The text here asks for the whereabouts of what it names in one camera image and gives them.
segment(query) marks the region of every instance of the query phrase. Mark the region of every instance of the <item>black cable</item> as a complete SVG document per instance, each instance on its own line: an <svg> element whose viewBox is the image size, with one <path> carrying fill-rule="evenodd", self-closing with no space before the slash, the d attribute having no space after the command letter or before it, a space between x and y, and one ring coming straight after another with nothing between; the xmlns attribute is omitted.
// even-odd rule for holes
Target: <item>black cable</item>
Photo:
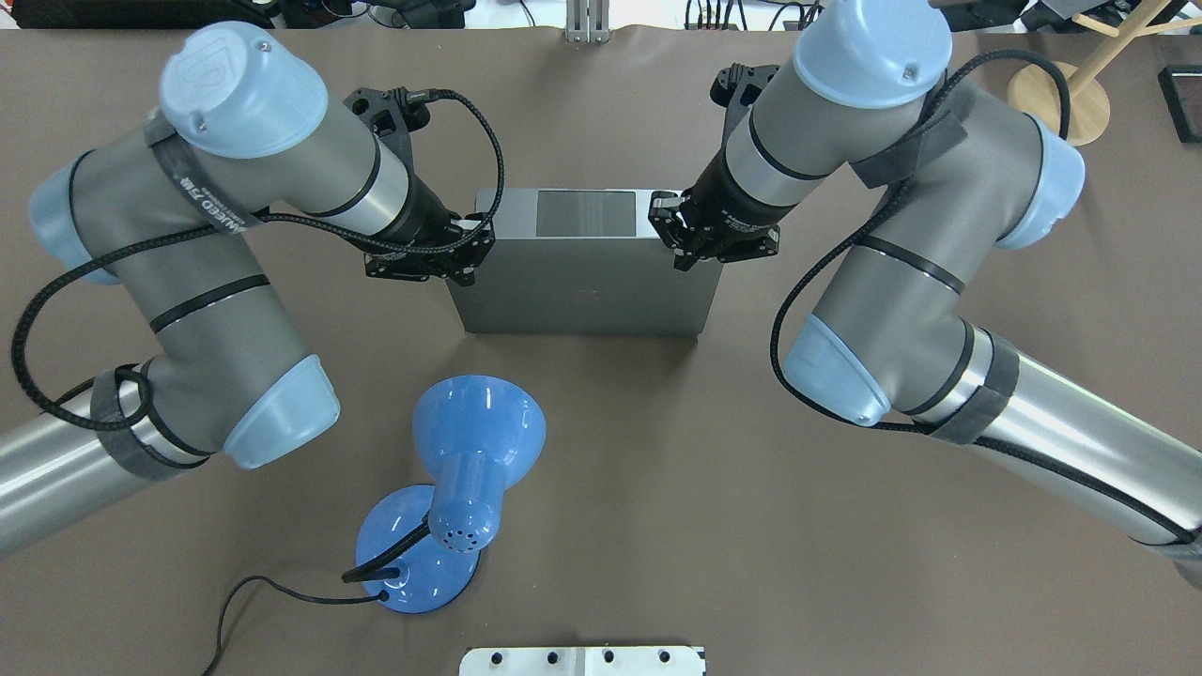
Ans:
<svg viewBox="0 0 1202 676"><path fill-rule="evenodd" d="M392 11L392 16L388 17L388 23L381 22L380 19L376 18L375 12L371 11L375 7L376 7L375 5L368 7L368 18L371 19L373 22L377 23L379 25L382 25L385 28L395 29L395 30L400 30L400 29L406 28L409 25L409 24L397 25L395 23L393 23L397 19L397 16L400 14L400 12L398 12L397 10Z"/></svg>
<svg viewBox="0 0 1202 676"><path fill-rule="evenodd" d="M496 155L496 192L493 196L493 203L489 204L488 210L484 213L484 217L480 221L480 225L471 229L470 231L464 233L463 237L460 237L456 242L452 242L451 244L442 244L439 247L407 247L404 244L394 244L392 242L386 242L383 239L376 239L374 237L355 232L353 230L346 230L345 227L339 227L334 224L326 223L323 220L317 220L314 218L303 217L298 214L264 214L260 217L260 220L296 223L309 227L315 227L317 230L323 230L326 232L338 235L339 237L344 237L346 239L353 239L356 242L371 244L374 247L379 247L381 249L400 254L444 254L447 251L453 251L459 247L466 244L468 242L471 242L476 237L476 235L480 233L481 230L492 225L493 218L496 217L496 209L501 207L501 194L505 191L505 158L501 155L501 143L500 141L498 141L496 132L493 131L493 126L488 124L487 119L484 119L484 114L481 113L480 108L472 105L472 102L469 101L466 96L451 89L430 89L429 93L432 101L453 99L459 103L462 103L464 107L466 107L468 112L470 112L472 117L476 118L476 121L478 121L480 125L483 128L484 134L488 135L489 143L492 143L493 146L493 153Z"/></svg>
<svg viewBox="0 0 1202 676"><path fill-rule="evenodd" d="M526 7L525 0L518 0L518 5L522 5L522 11L526 14L526 20L530 22L530 28L534 28L537 22L534 20L534 14L530 13L530 7Z"/></svg>
<svg viewBox="0 0 1202 676"><path fill-rule="evenodd" d="M326 10L326 12L328 14L331 14L333 17L338 17L340 19L357 19L357 18L362 17L363 14L368 13L368 11L371 10L371 5L365 5L363 7L363 11L361 11L357 14L339 14L338 12L335 12L335 11L333 11L333 10L329 8L329 5L326 2L326 0L321 0L321 8Z"/></svg>
<svg viewBox="0 0 1202 676"><path fill-rule="evenodd" d="M391 547L371 557L371 561L359 564L344 573L343 582L363 582L364 580L377 579L374 575L376 571L383 569L385 565L388 565L398 557L413 548L413 545L421 542L427 535L430 534L430 524L427 521L428 516L429 515L423 516L422 522L417 524L417 528L405 533L405 535L397 540ZM388 575L389 579L395 576L395 574Z"/></svg>
<svg viewBox="0 0 1202 676"><path fill-rule="evenodd" d="M820 13L822 13L822 5L815 0L814 4L810 5L810 11L805 13L805 18L802 20L801 25L797 26L797 30L805 30L813 25Z"/></svg>
<svg viewBox="0 0 1202 676"><path fill-rule="evenodd" d="M221 633L225 629L225 615L226 615L226 611L230 610L230 601L233 600L234 594L237 594L239 589L242 589L243 587L245 587L246 585L249 585L250 582L254 582L256 580L262 580L263 582L267 582L276 592L285 593L285 594L292 597L293 599L297 599L297 600L300 600L300 601L305 601L305 603L311 603L311 604L320 604L320 605L355 605L355 604L365 604L365 603L371 603L371 601L386 601L386 600L388 600L388 592L386 592L383 589L381 589L380 593L376 594L376 595L374 595L374 597L356 597L356 598L351 598L351 599L331 599L331 598L326 598L326 597L311 597L309 594L302 594L300 592L297 592L296 589L291 589L288 587L285 587L284 585L280 585L279 582L276 582L275 580L272 580L270 577L268 577L266 575L251 575L249 577L244 577L240 582L238 582L237 585L234 585L233 589L230 591L230 595L226 597L226 603L221 606L221 615L218 616L218 647L216 647L216 650L213 651L213 659L209 662L209 665L204 668L204 672L203 672L202 676L212 676L213 672L216 670L218 664L221 662L221 657L225 653L225 644L221 640Z"/></svg>
<svg viewBox="0 0 1202 676"><path fill-rule="evenodd" d="M20 319L17 320L17 328L13 331L12 336L12 348L8 351L10 360L12 362L13 374L17 376L17 383L20 385L25 396L29 397L34 404L37 405L42 411L53 415L54 417L75 425L76 427L82 427L84 429L93 429L96 432L115 432L119 429L127 429L137 425L139 420L145 417L150 413L153 405L153 390L150 387L150 381L145 375L137 373L132 369L123 369L118 373L118 383L127 380L137 383L138 391L142 393L138 408L130 414L127 417L123 417L117 421L100 421L93 420L90 417L83 417L76 415L67 409L63 408L66 403L60 397L59 401L50 399L46 393L37 386L34 381L32 374L29 372L29 362L26 360L26 348L29 344L29 334L34 328L34 321L37 320L37 315L41 314L42 309L49 300L65 289L72 281L82 279L84 275L90 274L102 267L109 266L123 259L127 259L135 254L141 254L142 251L149 251L153 249L159 249L162 247L171 247L173 244L182 244L191 239L200 237L207 237L216 232L212 225L206 225L202 227L194 227L191 230L185 230L183 232L177 232L173 235L166 235L162 237L155 237L153 239L147 239L143 242L137 242L127 247L121 247L114 251L109 251L103 256L93 259L79 267L70 269L53 281L42 287L41 291L34 295L25 306L25 310L20 314Z"/></svg>
<svg viewBox="0 0 1202 676"><path fill-rule="evenodd" d="M1147 518L1148 521L1155 523L1156 526L1164 528L1167 533L1177 538L1177 541L1173 544L1188 545L1190 542L1196 541L1198 538L1197 533L1178 526L1173 520L1156 511L1153 506L1141 502L1133 496L1130 496L1120 491L1119 488L1115 488L1114 486L1106 484L1105 481L1097 479L1096 476L1085 474L1084 472L1072 466L1065 464L1054 458L1047 457L1042 453L1037 453L1031 449L1028 449L1027 446L1006 441L1002 439L993 439L989 437L981 437L972 444L975 446L981 446L982 449L989 449L990 451L996 451L1005 456L1010 456L1012 458L1034 464L1040 469L1051 472L1052 474L1055 474L1075 484L1084 486L1085 488L1089 488L1096 493L1100 493L1119 503L1120 505L1130 509L1131 511L1138 514L1139 516Z"/></svg>
<svg viewBox="0 0 1202 676"><path fill-rule="evenodd" d="M801 2L785 2L779 10L776 10L776 14L772 17L772 23L768 24L768 30L776 28L776 19L779 19L780 14L785 13L785 10L790 7L797 7L798 22L805 20L805 7Z"/></svg>
<svg viewBox="0 0 1202 676"><path fill-rule="evenodd" d="M75 387L72 387L70 390L67 390L58 399L54 399L54 403L61 407L63 404L70 402L71 399L78 397L79 395L83 395L84 392L87 392L88 390L90 390L91 389L91 384L95 383L95 381L96 381L95 378L89 378L88 380L84 380L83 383L76 385Z"/></svg>
<svg viewBox="0 0 1202 676"><path fill-rule="evenodd" d="M923 109L922 114L920 115L918 120L914 124L914 126L910 128L909 131L906 131L905 135L903 135L903 138L905 136L909 136L915 130L920 129L923 124L926 124L927 120L929 120L939 111L939 108L944 105L944 102L951 95L952 90L960 82L963 82L964 78L966 78L969 76L969 73L971 73L974 70L976 70L977 67L980 67L982 64L986 64L988 61L993 61L993 60L996 60L996 59L1020 59L1020 60L1025 60L1025 61L1029 61L1031 64L1035 64L1035 65L1040 66L1041 69L1043 69L1045 71L1047 71L1052 76L1052 78L1057 82L1057 91L1060 95L1060 118L1061 118L1060 137L1065 138L1067 136L1067 134L1069 134L1067 120L1069 120L1069 114L1070 114L1070 103L1069 103L1069 87L1067 87L1067 82L1064 78L1064 73L1061 73L1060 70L1057 69L1055 65L1052 64L1046 58L1040 57L1039 54L1033 54L1030 52L1024 52L1024 51L1020 51L1020 49L999 49L999 51L995 51L995 52L987 52L984 54L981 54L981 55L978 55L978 57L969 60L966 64L964 64L963 66L960 66L959 70L957 70L951 77L947 78L947 81L939 89L939 91L935 93L935 95L932 97L930 102L924 107L924 109ZM820 414L822 414L822 415L825 415L825 416L827 416L827 417L829 417L832 420L837 420L839 422L844 422L844 423L847 423L847 425L855 425L853 422L851 422L849 420L845 420L844 417L841 417L838 414L828 410L827 408L822 407L817 402L815 402L815 401L810 399L809 397L807 397L805 395L803 395L801 391L798 391L796 387L793 387L793 385L791 383L789 383L789 380L785 378L785 372L784 372L784 369L780 366L780 332L781 332L781 326L785 322L785 318L789 315L789 310L792 308L793 303L797 301L797 297L802 293L802 291L807 286L809 286L810 283L814 281L814 279L828 265L831 265L835 259L838 259L844 251L846 251L847 249L855 247L859 241L862 241L864 237L867 237L868 235L870 235L874 230L876 230L877 227L880 227L881 225L883 225L886 221L888 221L891 218L893 218L897 214L897 212L900 210L900 208L905 204L906 197L909 196L909 192L910 192L911 188L912 188L912 184L911 184L911 179L910 178L905 178L903 180L899 180L893 186L891 186L889 188L889 194L888 194L885 203L876 210L876 213L874 213L868 219L868 221L864 223L864 225L859 226L859 229L857 229L855 232L852 232L850 236L847 236L843 242L840 242L833 249L831 249L829 251L827 251L827 254L825 256L822 256L822 259L819 260L819 262L816 262L814 265L814 267L811 267L804 275L802 275L802 279L798 280L797 285L795 285L793 289L789 292L789 295L785 296L784 302L781 302L780 308L776 310L776 316L773 320L772 333L769 334L769 339L768 339L768 358L772 362L772 372L776 376L776 380L785 389L785 391L787 391L795 398L797 398L798 401L801 401L802 403L804 403L807 407L809 407L810 409L813 409L813 410L815 410L815 411L817 411L817 413L820 413ZM924 425L924 423L897 423L897 422L877 422L876 425L873 425L871 427L868 427L868 428L869 429L883 429L886 432L909 432L909 433L917 433L917 434L929 434L930 432L933 432L935 429L934 426ZM999 445L999 444L1008 444L1008 443L1007 441L995 441L995 445ZM982 439L977 440L977 445L982 445ZM1017 444L1011 444L1010 446L1012 446L1013 449L1022 449L1022 446L1018 446ZM1035 455L1034 451L1030 451L1030 450L1025 450L1025 452L1028 455Z"/></svg>

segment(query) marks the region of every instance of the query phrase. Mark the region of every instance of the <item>light blue joint cap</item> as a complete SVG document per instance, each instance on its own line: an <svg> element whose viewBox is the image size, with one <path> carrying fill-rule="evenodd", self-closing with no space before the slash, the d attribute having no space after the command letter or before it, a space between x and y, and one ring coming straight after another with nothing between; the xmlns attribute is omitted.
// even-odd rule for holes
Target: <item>light blue joint cap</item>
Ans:
<svg viewBox="0 0 1202 676"><path fill-rule="evenodd" d="M266 30L221 22L188 37L159 81L163 115L189 143L239 160L304 141L326 117L317 71Z"/></svg>
<svg viewBox="0 0 1202 676"><path fill-rule="evenodd" d="M34 235L42 248L63 261L67 269L75 269L93 257L79 239L75 213L71 210L71 177L82 159L83 155L54 172L29 198L29 224L34 227ZM117 275L105 269L89 273L84 279L96 284L121 283Z"/></svg>
<svg viewBox="0 0 1202 676"><path fill-rule="evenodd" d="M859 358L814 315L784 364L785 378L803 395L839 417L863 427L881 421L892 404Z"/></svg>
<svg viewBox="0 0 1202 676"><path fill-rule="evenodd" d="M793 48L802 82L852 108L892 108L929 91L952 58L952 31L927 0L835 0Z"/></svg>
<svg viewBox="0 0 1202 676"><path fill-rule="evenodd" d="M1047 128L1039 118L1043 161L1035 195L1027 214L1005 237L998 241L1002 249L1022 249L1043 239L1058 220L1069 215L1085 186L1085 160L1081 153Z"/></svg>
<svg viewBox="0 0 1202 676"><path fill-rule="evenodd" d="M308 444L341 409L317 355L297 362L238 421L224 445L238 467L255 469Z"/></svg>

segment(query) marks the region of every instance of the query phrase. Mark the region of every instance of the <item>metal box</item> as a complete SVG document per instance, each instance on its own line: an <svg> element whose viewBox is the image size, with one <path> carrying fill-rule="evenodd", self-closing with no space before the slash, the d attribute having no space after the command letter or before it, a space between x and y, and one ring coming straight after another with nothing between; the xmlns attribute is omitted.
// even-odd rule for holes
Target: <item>metal box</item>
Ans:
<svg viewBox="0 0 1202 676"><path fill-rule="evenodd" d="M721 263L672 267L651 190L510 189L476 284L448 284L471 333L685 336L706 327ZM492 189L476 197L487 210Z"/></svg>

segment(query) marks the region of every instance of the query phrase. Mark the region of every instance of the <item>wooden base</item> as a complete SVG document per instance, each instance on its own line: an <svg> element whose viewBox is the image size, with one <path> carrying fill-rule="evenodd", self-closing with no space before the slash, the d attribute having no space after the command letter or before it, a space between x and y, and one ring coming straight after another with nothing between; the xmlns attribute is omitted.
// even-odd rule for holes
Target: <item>wooden base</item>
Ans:
<svg viewBox="0 0 1202 676"><path fill-rule="evenodd" d="M1076 66L1057 63L1065 77L1077 71ZM1039 66L1027 66L1018 71L1006 88L1006 101L1043 120L1054 132L1060 128L1060 97L1052 77ZM1097 81L1090 82L1081 94L1072 97L1069 119L1069 143L1084 146L1106 131L1111 121L1111 100Z"/></svg>

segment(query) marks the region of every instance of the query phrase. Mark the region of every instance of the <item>brown table surface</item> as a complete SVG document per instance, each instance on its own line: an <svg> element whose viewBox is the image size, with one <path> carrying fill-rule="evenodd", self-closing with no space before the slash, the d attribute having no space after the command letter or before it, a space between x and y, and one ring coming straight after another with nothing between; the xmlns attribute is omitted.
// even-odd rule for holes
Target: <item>brown table surface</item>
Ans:
<svg viewBox="0 0 1202 676"><path fill-rule="evenodd" d="M138 124L182 37L0 31L4 331L59 272L25 224L30 192ZM463 91L496 128L511 186L563 188L689 185L719 144L715 72L776 63L792 42L644 28L600 47L552 29L282 38L334 93ZM1079 63L1096 40L965 35L953 63L1000 46ZM1081 203L1037 247L993 256L963 312L1202 443L1202 148L1178 143L1156 84L1191 61L1202 38L1142 38L1102 73L1114 117L1083 149ZM1018 67L977 79L1004 93ZM468 209L493 180L488 146L456 105L434 114L418 170ZM470 336L441 284L369 280L323 233L251 233L340 422L257 472L220 458L0 563L0 672L197 674L226 592L252 573L358 594L338 574L362 517L428 480L410 441L417 397L486 372L531 392L549 435L463 597L405 617L260 591L236 605L221 674L453 676L469 647L606 642L704 646L715 675L1198 674L1202 595L1166 561L964 449L843 427L776 386L776 306L874 203L840 171L783 224L779 257L727 267L696 342ZM65 390L156 351L120 289L79 285L35 330L32 366ZM7 363L0 387L0 428L34 416Z"/></svg>

